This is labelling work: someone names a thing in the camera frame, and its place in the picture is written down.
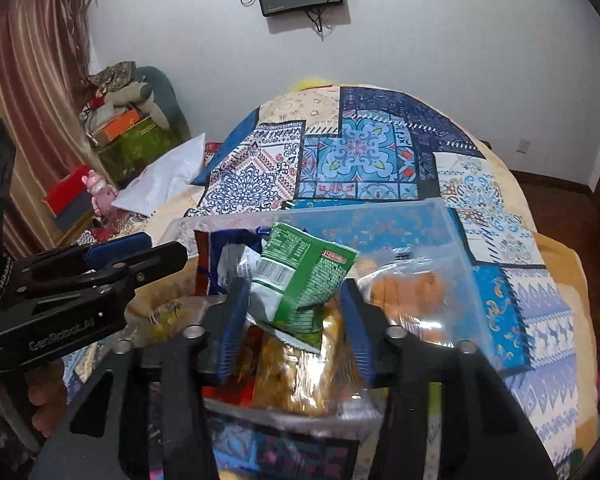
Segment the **person's left hand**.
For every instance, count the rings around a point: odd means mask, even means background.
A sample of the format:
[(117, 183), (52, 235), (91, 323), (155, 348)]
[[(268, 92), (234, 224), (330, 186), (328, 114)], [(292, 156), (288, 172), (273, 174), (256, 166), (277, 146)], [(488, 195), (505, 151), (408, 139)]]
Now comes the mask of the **person's left hand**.
[(67, 409), (67, 388), (64, 363), (48, 363), (30, 374), (29, 400), (36, 407), (32, 425), (48, 438), (56, 429)]

